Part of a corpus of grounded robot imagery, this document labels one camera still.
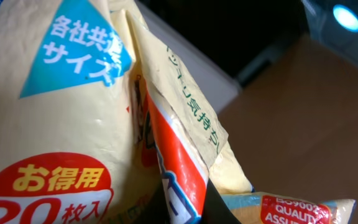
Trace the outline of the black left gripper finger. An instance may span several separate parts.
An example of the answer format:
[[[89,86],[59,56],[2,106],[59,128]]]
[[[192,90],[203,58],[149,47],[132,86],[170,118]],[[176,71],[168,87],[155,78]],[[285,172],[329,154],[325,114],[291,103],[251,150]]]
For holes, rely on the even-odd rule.
[[[240,224],[240,221],[228,209],[219,192],[208,180],[201,224]]]

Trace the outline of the small orange snack pack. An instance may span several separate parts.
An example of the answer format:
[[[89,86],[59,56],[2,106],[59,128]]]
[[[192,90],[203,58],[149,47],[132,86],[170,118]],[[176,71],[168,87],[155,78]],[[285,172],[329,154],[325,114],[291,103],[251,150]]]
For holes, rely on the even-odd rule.
[[[348,224],[356,205],[354,199],[312,203],[265,192],[222,198],[232,214],[247,224]]]

